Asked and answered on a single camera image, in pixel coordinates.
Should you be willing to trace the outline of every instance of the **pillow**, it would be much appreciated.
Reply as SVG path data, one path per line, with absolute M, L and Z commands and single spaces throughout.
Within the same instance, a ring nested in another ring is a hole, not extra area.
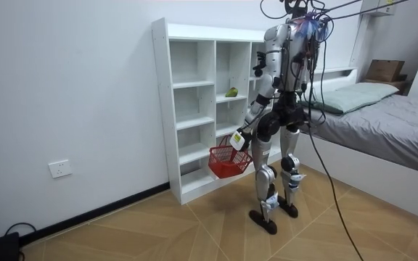
M 376 104 L 381 99 L 398 92 L 394 86 L 384 83 L 357 83 L 352 86 L 339 88 L 335 91 L 324 92 L 324 103 L 317 97 L 312 104 L 313 108 L 321 109 L 334 114 L 345 114 L 367 105 Z

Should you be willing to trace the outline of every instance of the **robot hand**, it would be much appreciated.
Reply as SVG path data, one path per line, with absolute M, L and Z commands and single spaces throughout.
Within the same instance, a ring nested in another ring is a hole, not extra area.
M 238 128 L 230 138 L 230 144 L 240 152 L 246 151 L 250 147 L 253 139 L 251 132 L 244 132 L 242 128 Z

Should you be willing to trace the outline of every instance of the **tiled floor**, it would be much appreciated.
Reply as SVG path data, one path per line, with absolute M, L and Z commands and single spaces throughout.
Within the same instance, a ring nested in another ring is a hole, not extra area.
M 308 176 L 297 195 L 300 215 L 292 219 L 276 209 L 275 236 L 247 217 L 258 208 L 254 175 L 248 175 L 183 206 L 167 191 L 23 251 L 27 261 L 358 260 L 327 177 L 302 171 Z M 418 261 L 418 217 L 339 181 L 335 186 L 365 260 Z

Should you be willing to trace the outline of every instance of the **red plastic basket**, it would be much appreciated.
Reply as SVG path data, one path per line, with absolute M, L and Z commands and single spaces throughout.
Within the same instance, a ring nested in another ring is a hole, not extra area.
M 219 178 L 230 178 L 243 173 L 253 158 L 247 152 L 238 152 L 232 146 L 224 145 L 225 136 L 219 146 L 210 148 L 209 168 Z

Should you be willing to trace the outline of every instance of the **white bookshelf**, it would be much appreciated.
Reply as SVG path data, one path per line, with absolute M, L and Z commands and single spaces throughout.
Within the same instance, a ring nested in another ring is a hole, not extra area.
M 152 24 L 171 191 L 185 204 L 254 171 L 219 179 L 208 167 L 209 148 L 245 119 L 261 79 L 251 68 L 263 31 Z M 232 87 L 236 97 L 225 97 Z M 269 162 L 281 159 L 275 135 Z

